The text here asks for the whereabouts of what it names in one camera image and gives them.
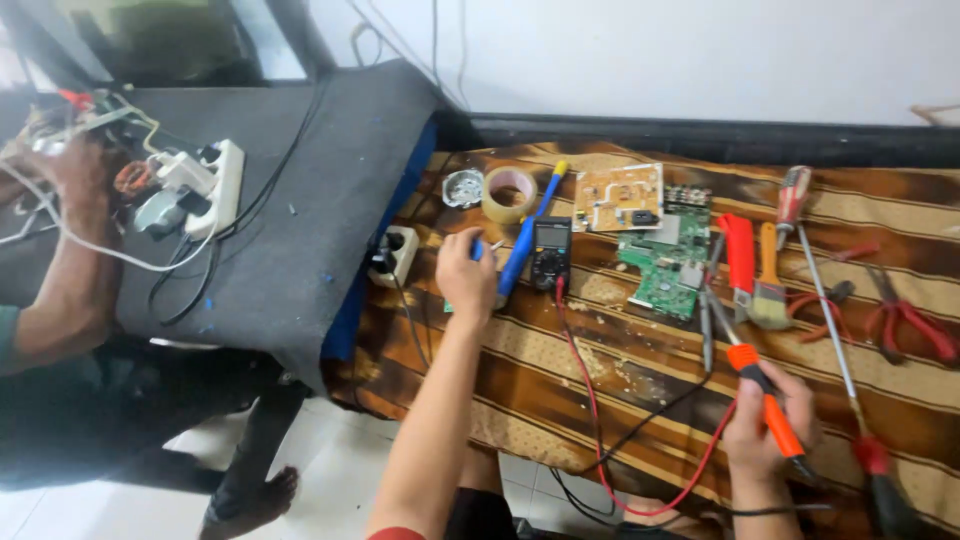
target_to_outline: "black table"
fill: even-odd
[[[244,149],[242,209],[286,152],[314,91],[312,86],[151,89],[135,91],[132,100],[176,135],[198,143],[229,138]],[[246,229],[224,242],[204,300],[182,321],[163,328],[146,303],[157,274],[124,266],[116,316],[126,332],[265,351],[324,393],[321,344],[439,102],[432,86],[403,61],[339,70],[320,82],[318,94],[316,116],[270,199]],[[9,133],[11,120],[5,124]],[[156,135],[154,145],[185,143]],[[10,233],[10,221],[0,220],[0,235]],[[124,251],[166,264],[178,241],[170,236],[153,242],[128,233]],[[57,234],[50,232],[0,246],[0,303],[31,303],[56,242]],[[200,254],[178,270],[157,296],[156,311],[172,314],[182,307],[205,266],[206,254]]]

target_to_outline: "hand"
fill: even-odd
[[[490,319],[496,304],[496,264],[490,245],[483,244],[480,260],[470,260],[470,246],[483,232],[479,227],[449,234],[437,257],[437,286],[455,315]]]
[[[28,167],[50,182],[64,201],[107,194],[106,153],[86,135],[73,137],[58,156],[21,152]]]
[[[815,446],[820,440],[820,423],[813,412],[813,392],[803,380],[766,360],[759,366],[783,393],[783,410],[800,442],[807,448]],[[723,434],[731,477],[776,480],[785,459],[763,422],[763,390],[756,382],[741,379],[736,399],[736,412]]]

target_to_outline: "brown striped fabric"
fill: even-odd
[[[757,230],[762,221],[774,219],[785,172],[638,154],[609,143],[545,143],[435,155],[419,192],[396,219],[420,235],[405,298],[428,359],[437,352],[449,317],[433,280],[444,235],[482,226],[490,242],[506,239],[506,247],[497,253],[502,263],[519,230],[494,224],[480,208],[446,207],[439,179],[464,168],[488,172],[512,165],[529,171],[542,193],[558,160],[567,160],[571,173],[663,162],[668,183],[713,190],[714,219],[733,212],[752,219]],[[444,170],[438,171],[445,161]],[[562,181],[551,214],[571,214],[573,178],[568,174]],[[848,362],[867,422],[891,449],[904,493],[929,528],[923,537],[954,537],[960,532],[960,373],[942,365],[932,345],[907,324],[900,324],[897,333],[906,363],[893,366],[880,356],[864,331],[879,298],[864,263],[887,266],[904,299],[952,336],[960,335],[960,172],[818,169],[805,214],[818,256],[870,240],[881,245],[875,255],[824,262],[820,271],[827,286],[841,280],[856,285],[841,305],[852,338],[846,345]],[[780,257],[780,277],[788,293],[810,292],[803,250],[795,236],[790,240]],[[627,303],[641,276],[635,268],[616,270],[614,234],[575,234],[572,252],[567,320],[598,392],[603,439],[609,445],[701,379],[701,336],[695,322],[683,324]],[[720,265],[714,288],[731,306],[727,270]],[[335,398],[359,401],[393,418],[403,417],[424,373],[398,294],[385,288],[371,291],[357,336],[356,362],[327,373]],[[801,310],[797,320],[796,328],[782,332],[743,325],[745,337],[764,357],[803,377],[816,393],[826,437],[812,460],[827,487],[814,489],[791,479],[795,499],[827,501],[837,508],[805,517],[811,537],[867,538],[863,476],[851,453],[856,421],[832,345],[828,339],[798,342],[798,335],[823,324],[819,305]],[[595,458],[594,431],[587,391],[560,331],[549,296],[521,280],[484,336],[471,436],[576,473]],[[716,373],[706,388],[652,421],[616,455],[611,469],[617,489],[667,500],[686,484],[735,393],[737,376],[723,354],[727,347],[725,340],[718,341]],[[702,512],[729,504],[726,464],[721,445],[682,508]]]

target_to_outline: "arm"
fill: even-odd
[[[113,244],[103,150],[75,139],[52,161],[32,156],[35,167],[57,187],[64,223],[97,245]],[[118,290],[118,264],[63,235],[34,303],[20,312],[10,374],[81,353],[108,335]]]
[[[819,439],[813,413],[813,393],[804,382],[762,360],[760,369],[784,395],[784,409],[797,436],[806,446]],[[793,505],[782,476],[785,463],[773,436],[763,426],[763,391],[752,380],[741,379],[736,414],[724,432],[730,460],[734,510],[760,510]],[[804,538],[793,512],[756,517],[734,517],[738,540]]]
[[[449,235],[437,261],[437,284],[453,306],[440,350],[390,451],[367,534],[409,528],[442,538],[463,468],[480,333],[490,319],[496,269],[490,246],[469,258],[479,228]]]

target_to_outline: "tan circuit board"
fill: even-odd
[[[662,163],[577,175],[573,200],[575,233],[659,229],[662,217]]]

